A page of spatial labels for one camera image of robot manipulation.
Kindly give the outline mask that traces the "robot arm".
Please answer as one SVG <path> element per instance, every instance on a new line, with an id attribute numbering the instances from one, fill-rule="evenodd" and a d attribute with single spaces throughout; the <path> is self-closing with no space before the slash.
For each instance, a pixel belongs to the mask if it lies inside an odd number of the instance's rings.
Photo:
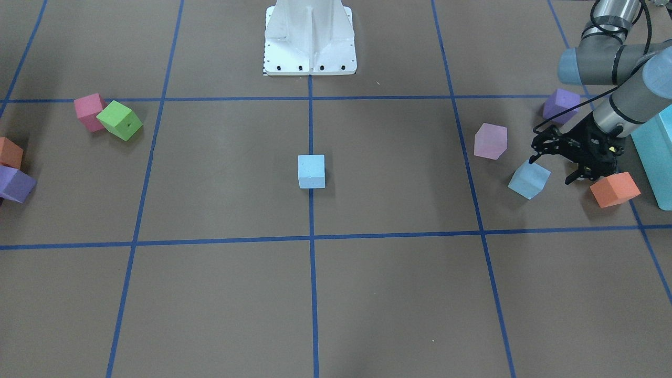
<path id="1" fill-rule="evenodd" d="M 670 40 L 627 45 L 639 17 L 652 24 L 644 1 L 596 1 L 580 43 L 562 53 L 559 80 L 566 85 L 611 85 L 597 96 L 601 103 L 571 130 L 562 132 L 545 120 L 535 126 L 533 164 L 544 155 L 560 155 L 577 165 L 565 180 L 595 181 L 617 172 L 624 139 L 670 106 Z"/>

